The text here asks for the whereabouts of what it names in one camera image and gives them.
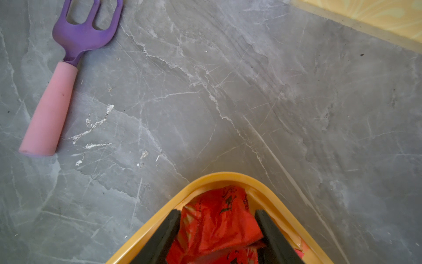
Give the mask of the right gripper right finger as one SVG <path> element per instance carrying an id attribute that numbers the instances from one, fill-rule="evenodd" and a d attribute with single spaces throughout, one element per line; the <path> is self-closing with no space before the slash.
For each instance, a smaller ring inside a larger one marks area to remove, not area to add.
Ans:
<path id="1" fill-rule="evenodd" d="M 264 210 L 255 212 L 265 247 L 257 250 L 259 264 L 304 264 L 279 228 Z"/>

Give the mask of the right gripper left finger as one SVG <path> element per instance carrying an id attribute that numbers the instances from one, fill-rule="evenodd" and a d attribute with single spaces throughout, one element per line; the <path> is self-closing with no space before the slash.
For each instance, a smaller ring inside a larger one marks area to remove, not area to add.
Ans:
<path id="1" fill-rule="evenodd" d="M 181 212 L 171 210 L 130 264 L 166 264 L 171 245 L 180 229 Z"/>

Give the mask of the orange plastic storage box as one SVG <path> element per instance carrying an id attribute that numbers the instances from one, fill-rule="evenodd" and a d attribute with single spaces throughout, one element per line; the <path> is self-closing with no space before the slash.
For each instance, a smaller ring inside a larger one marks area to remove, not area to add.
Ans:
<path id="1" fill-rule="evenodd" d="M 236 185 L 245 189 L 249 209 L 265 210 L 278 228 L 287 234 L 292 245 L 306 244 L 303 256 L 307 264 L 331 264 L 333 261 L 282 201 L 265 184 L 252 177 L 235 172 L 218 172 L 203 176 L 177 193 L 154 214 L 128 241 L 107 261 L 108 264 L 128 264 L 147 244 L 171 210 L 181 210 L 194 197 L 212 189 Z"/>

